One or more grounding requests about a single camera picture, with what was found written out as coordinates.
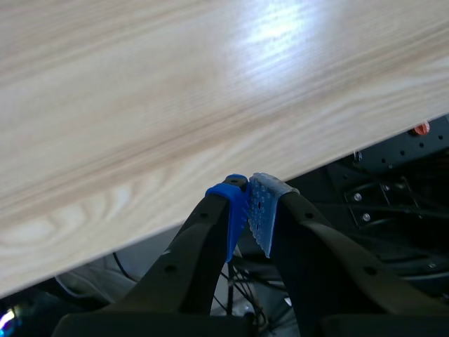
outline wooden tabletop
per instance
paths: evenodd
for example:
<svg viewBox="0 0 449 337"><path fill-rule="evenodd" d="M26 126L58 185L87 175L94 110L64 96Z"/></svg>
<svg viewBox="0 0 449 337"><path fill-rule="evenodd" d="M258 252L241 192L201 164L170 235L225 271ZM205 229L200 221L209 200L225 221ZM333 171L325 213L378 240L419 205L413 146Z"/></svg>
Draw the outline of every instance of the wooden tabletop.
<svg viewBox="0 0 449 337"><path fill-rule="evenodd" d="M2 0L0 295L449 110L449 2Z"/></svg>

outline black wire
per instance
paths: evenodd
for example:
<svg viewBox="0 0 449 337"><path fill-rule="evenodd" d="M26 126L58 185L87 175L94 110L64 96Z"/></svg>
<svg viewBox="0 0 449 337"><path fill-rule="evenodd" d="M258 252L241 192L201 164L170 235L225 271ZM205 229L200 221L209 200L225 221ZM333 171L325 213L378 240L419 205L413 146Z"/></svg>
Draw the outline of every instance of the black wire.
<svg viewBox="0 0 449 337"><path fill-rule="evenodd" d="M228 281L228 283L233 284L233 287L239 292L241 293L241 295L253 306L254 311L255 311L255 315L260 315L262 316L263 322L261 324L261 326L265 325L267 323L267 317L265 316L265 314L263 313L262 309L255 304L255 301L253 301L248 295L246 295L242 289L240 289L239 286L237 286L234 283L233 279L230 279L224 272L220 272L220 274Z"/></svg>
<svg viewBox="0 0 449 337"><path fill-rule="evenodd" d="M263 318L263 322L260 326L264 326L267 323L267 317L265 316L264 312L262 311L262 309L259 307L259 305L255 304L255 302L253 300L251 300L251 298L249 298L249 296L247 296L243 290L240 289L239 286L237 286L236 284L234 285L235 289L237 289L237 291L239 293L241 293L241 295L253 306L255 314L256 315L261 315Z"/></svg>
<svg viewBox="0 0 449 337"><path fill-rule="evenodd" d="M246 295L249 296L252 300L254 300L253 292L251 291L251 288L248 285L247 281L244 279L243 275L235 267L234 267L234 271L236 272L236 281L235 282L241 283L241 286L242 286L243 290L245 291Z"/></svg>
<svg viewBox="0 0 449 337"><path fill-rule="evenodd" d="M218 300L217 296L213 296L213 299L217 301L218 305L222 307L224 311L226 311L226 307Z"/></svg>
<svg viewBox="0 0 449 337"><path fill-rule="evenodd" d="M315 206L322 207L349 207L353 209L366 209L372 211L386 211L386 212L399 212L399 213L410 213L418 214L421 216L430 216L432 218L440 218L449 220L449 213L429 211L426 209L416 209L413 207L404 206L382 206L382 205L365 205L365 204L345 204L345 203L332 203L332 202L315 202L310 201Z"/></svg>
<svg viewBox="0 0 449 337"><path fill-rule="evenodd" d="M271 289L275 289L275 290L279 290L279 291L284 291L284 292L286 292L287 291L287 289L285 288L285 287L283 287L283 286L277 286L277 285L275 285L275 284L271 284L271 283L269 283L267 280L264 280L264 279L260 279L259 277L257 277L257 276L255 276L255 275L251 275L251 274L249 274L249 273L247 273L246 271L244 271L244 270L241 270L241 269L238 269L237 268L237 270L247 279L247 280L249 280L249 281L252 281L252 282L256 282L256 283L259 283L259 284L262 284L262 285L264 285L264 286L266 286L266 287L268 287L268 288L271 288Z"/></svg>
<svg viewBox="0 0 449 337"><path fill-rule="evenodd" d="M120 263L119 257L117 256L117 253L114 252L112 253L112 256L114 257L114 260L117 264L117 266L119 267L121 273L127 278L130 279L131 281L137 282L135 279L133 279L131 276L129 276L129 274L124 270L123 266Z"/></svg>
<svg viewBox="0 0 449 337"><path fill-rule="evenodd" d="M229 278L227 282L227 307L226 307L226 315L232 315L232 307L234 306L234 283L229 282L230 279L234 276L234 269L232 267L232 261L229 261L227 264L227 269L229 273Z"/></svg>

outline bolt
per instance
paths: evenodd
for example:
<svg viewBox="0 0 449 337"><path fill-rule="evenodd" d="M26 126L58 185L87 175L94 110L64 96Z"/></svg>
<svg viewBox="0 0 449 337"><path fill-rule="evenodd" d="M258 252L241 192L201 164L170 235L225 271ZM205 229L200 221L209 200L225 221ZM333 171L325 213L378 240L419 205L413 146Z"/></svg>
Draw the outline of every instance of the bolt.
<svg viewBox="0 0 449 337"><path fill-rule="evenodd" d="M363 219L363 221L368 222L369 220L371 220L371 216L368 213L364 213L362 215L362 219Z"/></svg>

